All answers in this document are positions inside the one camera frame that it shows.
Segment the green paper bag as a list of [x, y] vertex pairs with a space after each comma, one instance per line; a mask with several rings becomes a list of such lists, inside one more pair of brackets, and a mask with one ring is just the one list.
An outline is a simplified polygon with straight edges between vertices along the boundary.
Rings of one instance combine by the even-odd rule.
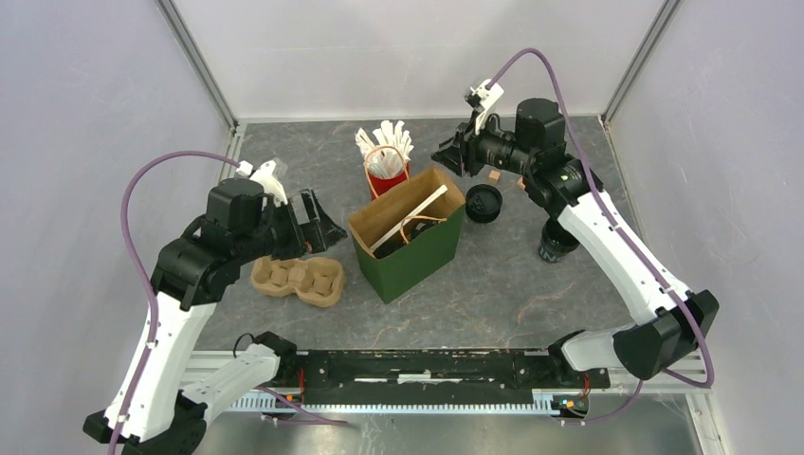
[[[383, 259], [369, 247], [441, 185], [448, 191], [429, 205], [423, 215], [444, 218], [437, 227], [410, 240], [416, 220], [405, 225], [407, 244]], [[348, 218], [359, 268], [379, 298], [390, 303], [452, 261], [464, 222], [466, 200], [462, 191], [439, 166], [410, 174]]]

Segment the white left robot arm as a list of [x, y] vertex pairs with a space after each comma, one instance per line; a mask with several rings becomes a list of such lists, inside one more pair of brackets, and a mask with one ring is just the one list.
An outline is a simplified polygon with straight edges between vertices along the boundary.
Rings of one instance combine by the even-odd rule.
[[281, 387], [296, 378], [296, 346], [266, 332], [207, 378], [181, 382], [196, 340], [245, 264], [298, 259], [345, 239], [312, 191], [301, 197], [305, 223], [254, 180], [230, 178], [210, 190], [206, 211], [160, 250], [132, 364], [109, 407], [86, 417], [85, 434], [124, 454], [191, 454], [238, 399], [269, 381]]

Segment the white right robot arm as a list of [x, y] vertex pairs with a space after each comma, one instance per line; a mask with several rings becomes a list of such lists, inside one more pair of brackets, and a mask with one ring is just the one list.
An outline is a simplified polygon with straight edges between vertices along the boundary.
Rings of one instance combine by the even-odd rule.
[[531, 201], [549, 218], [541, 232], [539, 255], [557, 262], [583, 246], [612, 282], [631, 322], [621, 328], [578, 331], [557, 341], [547, 372], [571, 387], [594, 368], [623, 367], [648, 380], [658, 373], [679, 378], [671, 366], [704, 350], [705, 337], [720, 310], [708, 290], [695, 292], [649, 251], [625, 222], [600, 179], [582, 159], [567, 151], [566, 119], [556, 102], [531, 98], [517, 107], [515, 127], [506, 131], [490, 104], [467, 98], [468, 121], [432, 154], [459, 176], [485, 166], [521, 176]]

